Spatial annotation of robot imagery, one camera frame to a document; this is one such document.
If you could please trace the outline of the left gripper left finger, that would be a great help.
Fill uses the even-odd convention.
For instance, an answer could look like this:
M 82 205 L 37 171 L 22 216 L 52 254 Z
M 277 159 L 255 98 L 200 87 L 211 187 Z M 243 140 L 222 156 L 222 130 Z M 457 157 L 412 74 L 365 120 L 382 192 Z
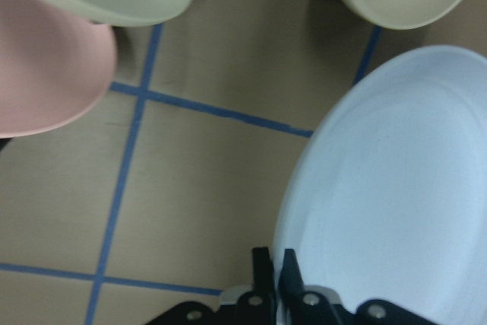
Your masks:
M 252 249 L 253 284 L 237 300 L 237 324 L 275 324 L 274 266 L 268 247 Z

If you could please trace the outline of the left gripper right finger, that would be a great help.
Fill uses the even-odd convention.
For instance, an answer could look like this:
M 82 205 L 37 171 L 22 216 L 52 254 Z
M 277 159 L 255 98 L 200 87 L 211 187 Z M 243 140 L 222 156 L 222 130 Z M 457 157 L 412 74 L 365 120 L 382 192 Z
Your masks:
M 343 324 L 338 293 L 319 285 L 305 285 L 296 253 L 285 249 L 279 275 L 279 294 L 291 324 Z

